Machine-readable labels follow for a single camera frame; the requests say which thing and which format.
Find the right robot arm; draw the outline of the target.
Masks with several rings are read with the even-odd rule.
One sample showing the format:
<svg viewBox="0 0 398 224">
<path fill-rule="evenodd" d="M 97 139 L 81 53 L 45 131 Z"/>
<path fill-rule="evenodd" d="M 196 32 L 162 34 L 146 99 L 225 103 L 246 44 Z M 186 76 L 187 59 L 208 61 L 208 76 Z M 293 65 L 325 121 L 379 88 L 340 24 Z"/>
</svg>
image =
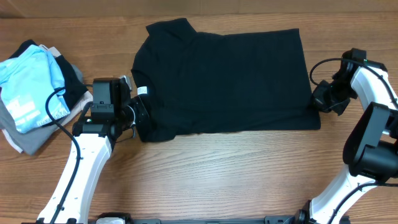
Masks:
<svg viewBox="0 0 398 224">
<path fill-rule="evenodd" d="M 340 69 L 333 81 L 317 83 L 314 106 L 341 115 L 352 99 L 359 99 L 364 113 L 343 148 L 343 168 L 317 197 L 309 200 L 287 223 L 348 223 L 344 214 L 367 192 L 390 187 L 397 178 L 397 94 L 383 63 L 367 59 L 364 50 L 352 48 L 338 58 Z"/>
</svg>

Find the black t-shirt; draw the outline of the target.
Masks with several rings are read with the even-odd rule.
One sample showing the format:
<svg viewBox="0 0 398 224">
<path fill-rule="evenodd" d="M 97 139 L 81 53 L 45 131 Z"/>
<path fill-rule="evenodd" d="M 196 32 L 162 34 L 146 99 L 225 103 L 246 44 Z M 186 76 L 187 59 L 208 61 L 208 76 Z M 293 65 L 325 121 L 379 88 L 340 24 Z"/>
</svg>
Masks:
<svg viewBox="0 0 398 224">
<path fill-rule="evenodd" d="M 131 69 L 149 114 L 142 141 L 320 129 L 298 29 L 219 35 L 180 18 L 147 32 Z"/>
</svg>

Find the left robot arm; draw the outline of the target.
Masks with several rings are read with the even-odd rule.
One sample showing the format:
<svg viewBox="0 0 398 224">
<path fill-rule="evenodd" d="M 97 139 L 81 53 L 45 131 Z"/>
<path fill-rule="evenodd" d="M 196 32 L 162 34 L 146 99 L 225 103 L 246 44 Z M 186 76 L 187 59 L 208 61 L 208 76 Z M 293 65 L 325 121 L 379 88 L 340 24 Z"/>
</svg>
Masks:
<svg viewBox="0 0 398 224">
<path fill-rule="evenodd" d="M 149 115 L 139 96 L 131 97 L 130 78 L 96 78 L 93 99 L 67 136 L 70 155 L 53 195 L 37 223 L 88 223 L 101 171 L 124 131 L 142 126 Z"/>
</svg>

